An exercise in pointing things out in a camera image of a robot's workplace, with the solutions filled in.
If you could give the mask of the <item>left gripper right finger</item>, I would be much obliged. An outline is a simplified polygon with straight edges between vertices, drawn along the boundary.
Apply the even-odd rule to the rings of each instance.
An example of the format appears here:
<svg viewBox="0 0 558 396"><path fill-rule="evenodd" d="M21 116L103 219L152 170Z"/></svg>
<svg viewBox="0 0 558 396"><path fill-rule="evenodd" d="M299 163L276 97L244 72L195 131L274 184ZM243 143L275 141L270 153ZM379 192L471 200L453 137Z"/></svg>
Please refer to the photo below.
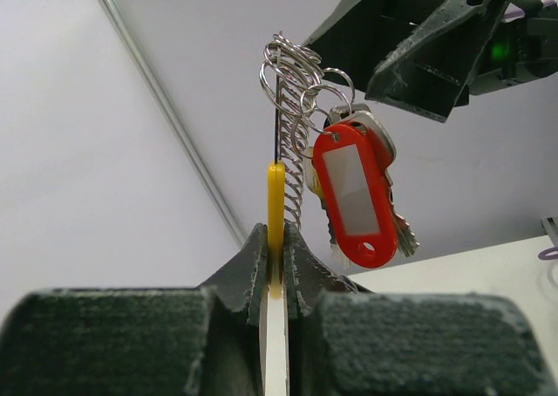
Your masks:
<svg viewBox="0 0 558 396"><path fill-rule="evenodd" d="M554 378L511 300L378 294L283 242L292 395L550 395Z"/></svg>

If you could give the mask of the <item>left aluminium frame post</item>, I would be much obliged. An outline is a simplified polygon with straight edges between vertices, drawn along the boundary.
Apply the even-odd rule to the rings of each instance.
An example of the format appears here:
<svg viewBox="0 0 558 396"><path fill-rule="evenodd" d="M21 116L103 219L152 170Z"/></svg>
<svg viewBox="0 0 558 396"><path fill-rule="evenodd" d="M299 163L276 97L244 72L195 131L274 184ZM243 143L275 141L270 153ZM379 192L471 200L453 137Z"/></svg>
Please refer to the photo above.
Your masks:
<svg viewBox="0 0 558 396"><path fill-rule="evenodd" d="M163 117L170 126L184 154L192 165L201 185L204 187L208 198L232 236L235 244L241 247L248 234L236 216L232 205L218 186L215 178L211 174L208 164L204 160L199 148L195 145L194 137L187 128L186 123L167 93L153 66L147 59L146 54L137 41L133 32L130 30L125 17L123 16L117 0L99 0L106 15L118 33L123 45L127 49L133 63L136 65L139 74L144 79L147 89L153 95L155 103L160 108Z"/></svg>

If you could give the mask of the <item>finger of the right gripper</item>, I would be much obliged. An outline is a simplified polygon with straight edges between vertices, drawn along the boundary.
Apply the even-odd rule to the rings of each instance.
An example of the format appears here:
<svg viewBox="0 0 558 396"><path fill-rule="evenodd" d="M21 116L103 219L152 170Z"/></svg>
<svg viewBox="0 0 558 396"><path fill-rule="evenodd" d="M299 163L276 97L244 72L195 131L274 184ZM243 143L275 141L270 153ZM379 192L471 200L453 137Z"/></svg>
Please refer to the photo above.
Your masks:
<svg viewBox="0 0 558 396"><path fill-rule="evenodd" d="M341 0L304 44L353 78L374 68L445 0Z"/></svg>

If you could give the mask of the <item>large keyring with yellow grip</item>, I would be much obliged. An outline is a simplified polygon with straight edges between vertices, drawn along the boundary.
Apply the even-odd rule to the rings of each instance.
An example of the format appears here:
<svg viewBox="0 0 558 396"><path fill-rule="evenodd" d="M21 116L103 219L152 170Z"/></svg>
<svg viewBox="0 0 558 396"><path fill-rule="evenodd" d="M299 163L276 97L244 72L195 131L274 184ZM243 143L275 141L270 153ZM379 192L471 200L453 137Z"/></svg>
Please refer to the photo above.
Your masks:
<svg viewBox="0 0 558 396"><path fill-rule="evenodd" d="M303 191L316 195L328 217L330 240L345 260L366 269L396 253L413 256L419 242L396 212L389 168L397 151L381 123L353 93L326 82L310 48L275 34L263 50L259 81L275 108L274 161L268 169L269 293L284 294L282 246L286 226L301 226Z"/></svg>

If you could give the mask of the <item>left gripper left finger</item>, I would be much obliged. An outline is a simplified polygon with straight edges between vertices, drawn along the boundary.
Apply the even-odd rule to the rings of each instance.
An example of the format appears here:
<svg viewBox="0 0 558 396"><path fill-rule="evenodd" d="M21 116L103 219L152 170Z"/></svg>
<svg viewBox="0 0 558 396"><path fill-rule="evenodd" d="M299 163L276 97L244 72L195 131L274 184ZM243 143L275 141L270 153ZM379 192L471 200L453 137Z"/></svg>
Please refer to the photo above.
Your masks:
<svg viewBox="0 0 558 396"><path fill-rule="evenodd" d="M2 394L263 394L267 236L193 288L27 294L1 328Z"/></svg>

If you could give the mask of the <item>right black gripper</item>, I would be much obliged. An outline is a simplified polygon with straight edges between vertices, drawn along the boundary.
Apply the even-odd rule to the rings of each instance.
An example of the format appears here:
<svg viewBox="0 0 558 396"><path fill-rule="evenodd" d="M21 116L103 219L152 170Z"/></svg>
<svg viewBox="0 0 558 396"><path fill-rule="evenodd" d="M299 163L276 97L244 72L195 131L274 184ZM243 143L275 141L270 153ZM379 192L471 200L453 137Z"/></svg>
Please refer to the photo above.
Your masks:
<svg viewBox="0 0 558 396"><path fill-rule="evenodd" d="M484 95L557 73L557 4L504 15L510 3L444 0L378 64L365 97L444 123L462 93Z"/></svg>

